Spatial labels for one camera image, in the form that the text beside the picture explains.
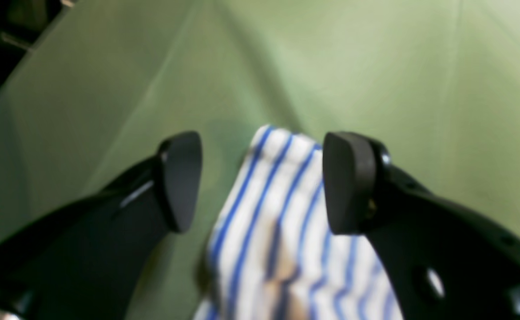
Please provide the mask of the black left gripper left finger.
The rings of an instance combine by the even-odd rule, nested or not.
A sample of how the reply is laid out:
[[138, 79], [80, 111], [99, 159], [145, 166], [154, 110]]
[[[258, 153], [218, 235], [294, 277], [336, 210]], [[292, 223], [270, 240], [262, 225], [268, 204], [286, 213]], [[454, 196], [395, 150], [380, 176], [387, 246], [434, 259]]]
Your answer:
[[0, 243], [0, 310], [23, 320], [123, 320], [146, 260], [195, 216], [202, 140], [163, 140], [97, 193]]

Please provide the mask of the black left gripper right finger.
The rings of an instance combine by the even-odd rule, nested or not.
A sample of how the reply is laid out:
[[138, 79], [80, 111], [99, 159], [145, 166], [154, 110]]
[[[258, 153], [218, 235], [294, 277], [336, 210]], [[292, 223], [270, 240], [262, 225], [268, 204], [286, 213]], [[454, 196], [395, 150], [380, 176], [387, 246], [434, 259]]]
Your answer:
[[363, 235], [406, 320], [520, 320], [520, 238], [433, 194], [395, 166], [379, 141], [325, 134], [329, 227]]

